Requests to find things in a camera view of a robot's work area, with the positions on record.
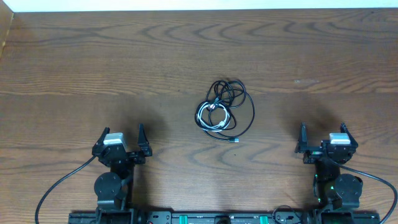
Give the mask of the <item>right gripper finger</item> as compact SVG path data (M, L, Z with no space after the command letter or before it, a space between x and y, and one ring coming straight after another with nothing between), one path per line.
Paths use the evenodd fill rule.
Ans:
M307 125L301 123L295 153L304 153L308 149Z
M341 123L341 124L340 124L340 133L345 133L345 134L347 134L347 135L348 135L348 138L349 138L349 140L350 140L350 144L351 144L353 147L358 147L357 141L356 141L356 140L354 139L354 137L351 135L351 133L349 132L349 130L348 130L348 128L347 128L347 126L346 126L345 123Z

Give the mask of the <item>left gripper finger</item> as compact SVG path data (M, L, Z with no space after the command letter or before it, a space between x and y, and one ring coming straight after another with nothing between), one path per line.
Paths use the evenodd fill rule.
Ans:
M138 134L137 145L140 147L140 149L144 153L145 157L152 156L152 148L147 140L145 130L144 130L144 125L142 123L139 125L139 134Z
M103 143L104 139L105 139L106 135L109 134L109 132L110 132L110 128L109 127L105 127L103 132L102 132L102 134L101 134L101 136L99 137L99 139L96 142L97 146L101 146L101 145L104 144Z

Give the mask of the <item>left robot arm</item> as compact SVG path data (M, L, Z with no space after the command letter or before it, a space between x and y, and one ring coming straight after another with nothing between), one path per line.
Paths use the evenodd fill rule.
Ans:
M139 125L138 151L127 152L123 133L111 133L104 128L92 148L92 155L109 168L95 181L97 195L96 223L143 223L145 215L129 208L129 193L134 179L134 167L145 164L152 156L152 148L147 140L144 125Z

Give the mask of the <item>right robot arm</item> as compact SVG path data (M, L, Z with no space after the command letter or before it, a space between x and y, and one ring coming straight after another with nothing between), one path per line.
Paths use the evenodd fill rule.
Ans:
M359 207L363 181L352 174L342 174L340 168L356 152L358 143L349 133L345 123L340 132L329 134L319 146L308 145L307 125L300 125L295 148L303 154L304 164L315 166L313 194L318 208L303 214L304 223L353 223L353 210Z

